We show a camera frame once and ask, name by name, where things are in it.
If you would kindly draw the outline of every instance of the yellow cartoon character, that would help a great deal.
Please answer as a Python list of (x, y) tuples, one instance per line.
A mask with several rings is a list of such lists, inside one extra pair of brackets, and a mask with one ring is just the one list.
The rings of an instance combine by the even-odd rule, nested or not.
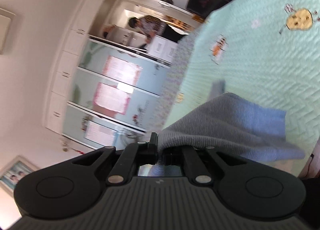
[(306, 9), (302, 8), (297, 11), (293, 10), (293, 14), (291, 14), (286, 21), (286, 24), (282, 27), (282, 29), (279, 31), (281, 34), (283, 32), (283, 29), (287, 27), (289, 30), (308, 30), (313, 25), (313, 19), (311, 12)]

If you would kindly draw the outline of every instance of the cartoon print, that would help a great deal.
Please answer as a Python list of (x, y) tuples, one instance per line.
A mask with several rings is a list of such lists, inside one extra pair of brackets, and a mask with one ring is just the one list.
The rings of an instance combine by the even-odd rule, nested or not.
[(144, 112), (140, 106), (138, 106), (137, 111), (138, 111), (138, 114), (135, 114), (132, 117), (132, 121), (134, 122), (135, 125), (139, 125), (139, 118), (141, 114)]
[(252, 29), (256, 29), (256, 28), (258, 28), (260, 26), (261, 26), (261, 24), (260, 24), (260, 20), (259, 19), (252, 20), (252, 22), (251, 22), (251, 28)]
[(295, 12), (294, 9), (293, 9), (293, 5), (292, 5), (292, 4), (286, 4), (285, 7), (284, 7), (284, 10), (285, 10), (287, 13)]
[(92, 119), (92, 116), (85, 116), (82, 118), (81, 130), (86, 131), (88, 122)]
[(178, 103), (178, 104), (182, 103), (183, 98), (184, 98), (183, 95), (184, 95), (184, 94), (181, 93), (181, 92), (177, 95), (177, 103)]
[(306, 9), (298, 9), (294, 10), (293, 6), (291, 4), (286, 4), (284, 7), (284, 10), (287, 13), (293, 12), (286, 21), (286, 24), (281, 28), (279, 31), (279, 34), (282, 34), (283, 30), (285, 27), (287, 27), (289, 30), (294, 31), (294, 30), (309, 30), (312, 25), (313, 25), (313, 18), (311, 12)]
[(221, 34), (219, 38), (215, 41), (215, 43), (212, 46), (212, 57), (211, 59), (216, 63), (219, 64), (220, 60), (222, 58), (222, 54), (225, 51), (227, 47), (226, 38)]

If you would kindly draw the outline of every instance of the picture frame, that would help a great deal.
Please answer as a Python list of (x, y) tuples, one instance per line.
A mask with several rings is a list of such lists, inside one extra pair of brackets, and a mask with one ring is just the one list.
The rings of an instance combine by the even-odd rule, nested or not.
[(24, 157), (17, 156), (0, 170), (0, 188), (13, 197), (14, 188), (19, 180), (38, 169)]

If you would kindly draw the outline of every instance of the mint green bedspread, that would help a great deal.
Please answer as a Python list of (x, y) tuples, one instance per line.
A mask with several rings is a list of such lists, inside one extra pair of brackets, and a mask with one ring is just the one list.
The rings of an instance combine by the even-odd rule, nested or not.
[[(312, 14), (309, 30), (284, 26), (303, 8)], [(287, 141), (304, 149), (306, 157), (272, 165), (298, 175), (320, 135), (318, 12), (320, 0), (234, 0), (212, 12), (195, 40), (180, 86), (183, 101), (173, 105), (164, 127), (206, 102), (212, 83), (224, 79), (226, 91), (286, 110)], [(227, 47), (217, 65), (212, 45), (221, 36)]]

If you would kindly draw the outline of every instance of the patterned shirt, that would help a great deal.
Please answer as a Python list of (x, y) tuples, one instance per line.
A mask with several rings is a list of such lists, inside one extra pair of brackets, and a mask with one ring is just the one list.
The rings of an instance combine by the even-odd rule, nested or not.
[(156, 35), (159, 36), (163, 34), (166, 23), (164, 21), (161, 21), (159, 18), (147, 15), (141, 17), (139, 20), (142, 24), (142, 27), (140, 27), (140, 29), (147, 35), (147, 37), (149, 37), (151, 31), (155, 31)]

